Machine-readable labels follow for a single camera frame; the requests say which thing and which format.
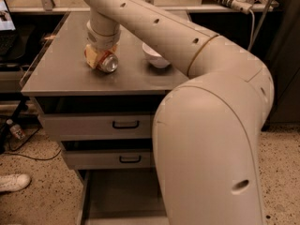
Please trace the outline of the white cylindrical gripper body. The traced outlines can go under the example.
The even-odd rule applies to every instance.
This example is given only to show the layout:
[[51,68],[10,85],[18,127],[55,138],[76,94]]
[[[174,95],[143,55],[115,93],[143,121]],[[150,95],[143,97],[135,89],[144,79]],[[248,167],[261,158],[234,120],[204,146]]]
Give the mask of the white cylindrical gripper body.
[[120,39],[121,31],[117,28],[117,31],[112,35],[101,35],[91,26],[91,23],[86,24],[87,28],[87,40],[97,50],[107,51],[112,48]]

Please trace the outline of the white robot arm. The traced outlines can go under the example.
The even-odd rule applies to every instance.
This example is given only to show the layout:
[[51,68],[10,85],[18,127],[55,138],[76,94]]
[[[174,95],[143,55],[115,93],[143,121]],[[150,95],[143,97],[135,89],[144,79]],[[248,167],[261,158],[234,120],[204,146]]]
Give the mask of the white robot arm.
[[250,52],[142,0],[83,0],[90,40],[113,46],[123,25],[187,81],[153,121],[157,177],[170,225],[266,225],[258,140],[274,101],[272,76]]

